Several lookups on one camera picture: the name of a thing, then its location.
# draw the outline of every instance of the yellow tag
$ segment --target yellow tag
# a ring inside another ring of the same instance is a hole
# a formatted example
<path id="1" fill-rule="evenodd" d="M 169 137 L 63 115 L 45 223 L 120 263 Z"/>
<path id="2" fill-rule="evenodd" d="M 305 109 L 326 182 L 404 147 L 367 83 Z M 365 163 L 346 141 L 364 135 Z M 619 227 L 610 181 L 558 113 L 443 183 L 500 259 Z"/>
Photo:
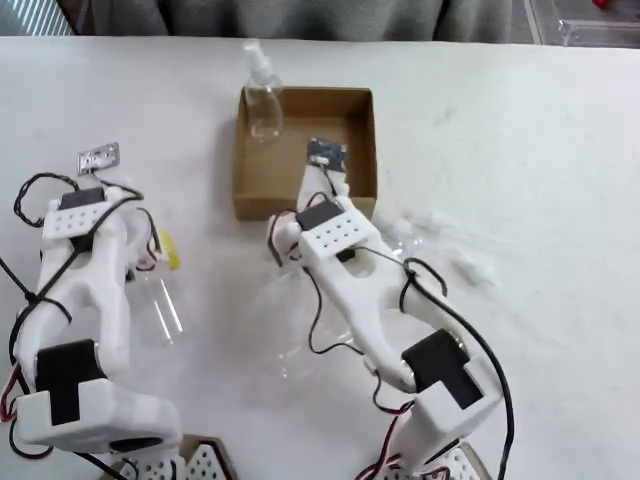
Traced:
<path id="1" fill-rule="evenodd" d="M 166 230 L 160 230 L 158 233 L 160 234 L 162 251 L 169 257 L 169 270 L 178 270 L 180 268 L 180 256 L 178 255 L 176 244 L 173 243 L 169 232 Z"/>

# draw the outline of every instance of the cardboard box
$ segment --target cardboard box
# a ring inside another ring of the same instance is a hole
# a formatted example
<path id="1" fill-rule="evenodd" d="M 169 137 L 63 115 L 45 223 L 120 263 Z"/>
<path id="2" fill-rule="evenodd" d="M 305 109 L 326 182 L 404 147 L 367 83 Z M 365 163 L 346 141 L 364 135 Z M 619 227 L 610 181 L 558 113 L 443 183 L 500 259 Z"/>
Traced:
<path id="1" fill-rule="evenodd" d="M 233 166 L 238 220 L 267 220 L 295 209 L 312 137 L 347 144 L 347 182 L 354 204 L 371 217 L 378 196 L 373 96 L 368 89 L 285 88 L 284 129 L 279 139 L 251 138 L 247 105 L 240 96 Z"/>

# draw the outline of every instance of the spray bottle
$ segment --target spray bottle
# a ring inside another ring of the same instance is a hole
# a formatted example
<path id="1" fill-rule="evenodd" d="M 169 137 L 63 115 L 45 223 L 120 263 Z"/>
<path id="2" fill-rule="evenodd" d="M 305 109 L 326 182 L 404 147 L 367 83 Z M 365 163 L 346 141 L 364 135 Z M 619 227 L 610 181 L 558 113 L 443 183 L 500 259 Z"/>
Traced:
<path id="1" fill-rule="evenodd" d="M 274 73 L 271 60 L 256 39 L 247 40 L 244 51 L 250 76 L 244 87 L 251 136 L 259 141 L 273 140 L 282 132 L 282 82 Z"/>

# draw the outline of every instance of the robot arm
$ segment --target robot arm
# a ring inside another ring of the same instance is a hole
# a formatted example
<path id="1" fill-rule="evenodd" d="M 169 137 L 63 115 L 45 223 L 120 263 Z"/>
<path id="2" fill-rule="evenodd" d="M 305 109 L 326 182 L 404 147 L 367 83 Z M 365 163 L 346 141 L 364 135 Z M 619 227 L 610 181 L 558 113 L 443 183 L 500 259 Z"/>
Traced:
<path id="1" fill-rule="evenodd" d="M 286 220 L 272 229 L 277 251 L 284 256 L 297 243 L 297 263 L 309 269 L 344 316 L 367 367 L 391 386 L 416 394 L 394 447 L 405 469 L 420 474 L 426 462 L 473 432 L 499 403 L 495 373 L 483 355 L 465 348 L 459 325 L 413 288 L 406 290 L 404 310 L 435 332 L 404 352 L 391 347 L 380 314 L 399 307 L 407 276 L 349 198 L 325 200 Z M 420 285 L 455 311 L 433 286 Z"/>
<path id="2" fill-rule="evenodd" d="M 119 187 L 99 187 L 50 203 L 43 228 L 39 290 L 124 195 Z M 47 294 L 72 315 L 80 308 L 97 310 L 97 342 L 56 343 L 68 321 L 51 303 L 40 303 L 27 317 L 14 348 L 33 391 L 17 401 L 18 432 L 25 443 L 127 455 L 171 449 L 180 443 L 179 417 L 170 402 L 130 392 L 109 379 L 129 366 L 130 318 L 124 285 L 128 274 L 146 258 L 150 233 L 146 215 L 123 205 L 100 225 L 90 247 Z"/>

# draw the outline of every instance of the bottle cap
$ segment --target bottle cap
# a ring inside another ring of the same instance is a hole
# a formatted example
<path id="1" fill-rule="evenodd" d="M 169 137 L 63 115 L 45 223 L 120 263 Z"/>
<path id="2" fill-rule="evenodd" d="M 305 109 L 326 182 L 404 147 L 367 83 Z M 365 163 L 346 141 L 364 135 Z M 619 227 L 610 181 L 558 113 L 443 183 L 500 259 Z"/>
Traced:
<path id="1" fill-rule="evenodd" d="M 243 49 L 249 59 L 251 76 L 258 84 L 266 84 L 273 77 L 271 60 L 262 51 L 260 41 L 252 38 L 244 42 Z"/>

